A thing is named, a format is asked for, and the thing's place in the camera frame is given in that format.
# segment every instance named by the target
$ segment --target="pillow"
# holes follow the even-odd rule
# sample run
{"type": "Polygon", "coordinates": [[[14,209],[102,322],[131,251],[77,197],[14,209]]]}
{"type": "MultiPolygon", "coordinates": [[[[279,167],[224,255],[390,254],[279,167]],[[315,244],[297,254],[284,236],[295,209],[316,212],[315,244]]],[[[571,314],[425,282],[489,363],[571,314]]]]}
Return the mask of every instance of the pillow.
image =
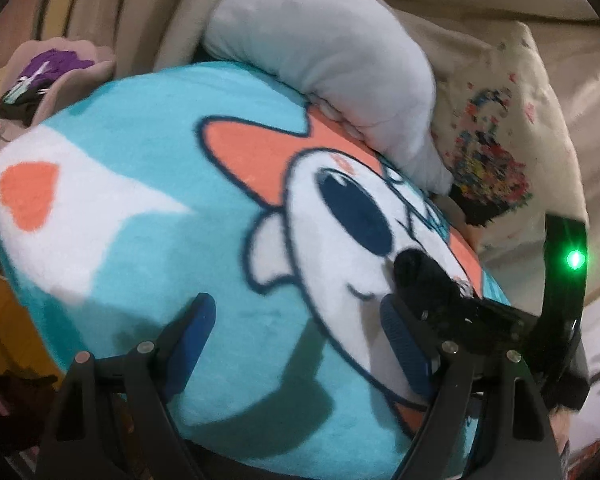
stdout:
{"type": "Polygon", "coordinates": [[[484,248],[544,239],[547,212],[587,221],[575,149],[523,23],[438,85],[431,129],[484,248]]]}
{"type": "Polygon", "coordinates": [[[203,46],[316,94],[419,187],[448,192],[430,65],[382,0],[223,0],[203,46]]]}

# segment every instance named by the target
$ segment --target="cartoon ear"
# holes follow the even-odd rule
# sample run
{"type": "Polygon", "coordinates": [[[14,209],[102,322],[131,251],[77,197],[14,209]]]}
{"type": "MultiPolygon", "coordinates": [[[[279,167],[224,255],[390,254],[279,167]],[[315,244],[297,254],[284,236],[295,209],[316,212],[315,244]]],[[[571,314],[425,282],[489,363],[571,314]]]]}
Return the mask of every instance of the cartoon ear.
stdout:
{"type": "Polygon", "coordinates": [[[249,279],[259,288],[268,289],[283,278],[294,275],[285,243],[282,215],[273,212],[256,223],[246,247],[249,279]]]}

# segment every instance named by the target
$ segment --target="wooden floor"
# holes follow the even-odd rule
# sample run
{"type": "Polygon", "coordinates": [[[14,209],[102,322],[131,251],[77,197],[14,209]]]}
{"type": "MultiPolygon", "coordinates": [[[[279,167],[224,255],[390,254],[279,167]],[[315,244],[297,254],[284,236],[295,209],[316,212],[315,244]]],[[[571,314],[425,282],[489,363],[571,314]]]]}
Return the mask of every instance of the wooden floor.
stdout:
{"type": "Polygon", "coordinates": [[[34,378],[60,372],[46,354],[26,309],[0,280],[0,374],[10,370],[34,378]]]}

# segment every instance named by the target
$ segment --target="purple cloth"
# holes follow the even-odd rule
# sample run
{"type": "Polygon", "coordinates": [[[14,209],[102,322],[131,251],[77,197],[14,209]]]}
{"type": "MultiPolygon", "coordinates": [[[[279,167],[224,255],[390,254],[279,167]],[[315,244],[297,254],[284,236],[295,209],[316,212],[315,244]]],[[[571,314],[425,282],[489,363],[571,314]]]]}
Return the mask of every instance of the purple cloth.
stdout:
{"type": "Polygon", "coordinates": [[[44,72],[38,74],[35,79],[29,83],[29,87],[40,86],[43,81],[48,82],[45,86],[50,86],[51,83],[59,79],[62,74],[69,72],[69,70],[88,68],[93,65],[93,61],[91,60],[83,61],[78,59],[78,55],[73,50],[56,50],[52,48],[33,58],[27,67],[20,73],[18,79],[21,77],[31,77],[45,62],[47,63],[47,66],[45,67],[44,72]]]}

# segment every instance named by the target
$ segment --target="colorful flower bouquet print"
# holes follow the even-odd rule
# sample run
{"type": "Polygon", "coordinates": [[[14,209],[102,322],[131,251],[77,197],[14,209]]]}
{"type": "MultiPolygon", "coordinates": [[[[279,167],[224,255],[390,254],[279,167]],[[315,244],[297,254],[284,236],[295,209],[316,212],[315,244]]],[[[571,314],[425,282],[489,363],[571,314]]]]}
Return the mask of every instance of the colorful flower bouquet print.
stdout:
{"type": "Polygon", "coordinates": [[[528,203],[532,194],[525,164],[497,141],[504,132],[500,121],[508,114],[511,92],[483,89],[469,99],[464,111],[456,112],[459,129],[453,152],[445,153],[445,163],[454,175],[451,198],[462,208],[466,222],[483,226],[491,219],[528,203]]]}

